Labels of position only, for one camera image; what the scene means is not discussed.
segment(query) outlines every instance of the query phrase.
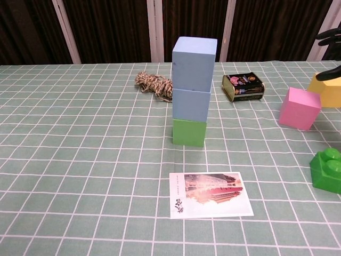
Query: green block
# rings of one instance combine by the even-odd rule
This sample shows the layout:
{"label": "green block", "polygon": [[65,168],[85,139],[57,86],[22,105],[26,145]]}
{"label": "green block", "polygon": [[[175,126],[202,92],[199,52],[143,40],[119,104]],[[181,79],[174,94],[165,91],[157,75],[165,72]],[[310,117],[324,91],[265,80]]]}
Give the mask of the green block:
{"label": "green block", "polygon": [[341,194],[341,154],[335,148],[318,152],[310,161],[314,188]]}
{"label": "green block", "polygon": [[173,144],[203,147],[206,123],[173,119]]}

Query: tin can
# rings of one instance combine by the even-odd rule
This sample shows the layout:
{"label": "tin can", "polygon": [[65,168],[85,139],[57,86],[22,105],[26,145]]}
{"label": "tin can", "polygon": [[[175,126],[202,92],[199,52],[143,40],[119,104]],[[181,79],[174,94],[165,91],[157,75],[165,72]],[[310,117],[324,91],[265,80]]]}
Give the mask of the tin can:
{"label": "tin can", "polygon": [[222,88],[229,101],[259,100],[264,95],[264,83],[253,73],[224,75]]}

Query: toy block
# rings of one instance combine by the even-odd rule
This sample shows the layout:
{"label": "toy block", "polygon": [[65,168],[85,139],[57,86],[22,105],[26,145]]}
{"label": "toy block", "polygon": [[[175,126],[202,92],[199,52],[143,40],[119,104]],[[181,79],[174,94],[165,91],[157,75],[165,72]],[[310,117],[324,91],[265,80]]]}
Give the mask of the toy block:
{"label": "toy block", "polygon": [[341,194],[341,154],[335,148],[318,152],[310,161],[314,188]]}
{"label": "toy block", "polygon": [[206,123],[173,119],[173,144],[203,147]]}
{"label": "toy block", "polygon": [[179,37],[172,53],[173,88],[209,92],[217,39]]}
{"label": "toy block", "polygon": [[289,88],[280,111],[279,123],[309,130],[321,110],[320,95]]}
{"label": "toy block", "polygon": [[341,77],[318,81],[315,74],[307,91],[320,95],[322,108],[341,108]]}
{"label": "toy block", "polygon": [[173,118],[207,122],[210,92],[173,89]]}

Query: black glove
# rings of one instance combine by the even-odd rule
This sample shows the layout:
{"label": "black glove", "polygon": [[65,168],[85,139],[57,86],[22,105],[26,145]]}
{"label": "black glove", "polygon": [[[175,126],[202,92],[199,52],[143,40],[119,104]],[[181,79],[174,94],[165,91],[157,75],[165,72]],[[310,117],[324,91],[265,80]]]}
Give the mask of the black glove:
{"label": "black glove", "polygon": [[[341,60],[341,28],[329,29],[316,36],[319,46],[332,45],[333,50],[331,54],[335,60]],[[326,81],[341,77],[341,66],[334,69],[327,70],[316,75],[318,81]]]}

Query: twine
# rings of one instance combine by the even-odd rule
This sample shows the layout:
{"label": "twine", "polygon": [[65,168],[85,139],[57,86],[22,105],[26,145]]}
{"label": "twine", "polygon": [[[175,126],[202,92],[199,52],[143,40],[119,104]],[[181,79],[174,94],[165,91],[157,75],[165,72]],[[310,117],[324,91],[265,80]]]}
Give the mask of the twine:
{"label": "twine", "polygon": [[154,74],[148,75],[143,71],[138,73],[135,82],[141,87],[142,92],[154,92],[160,100],[172,102],[173,83],[170,79]]}

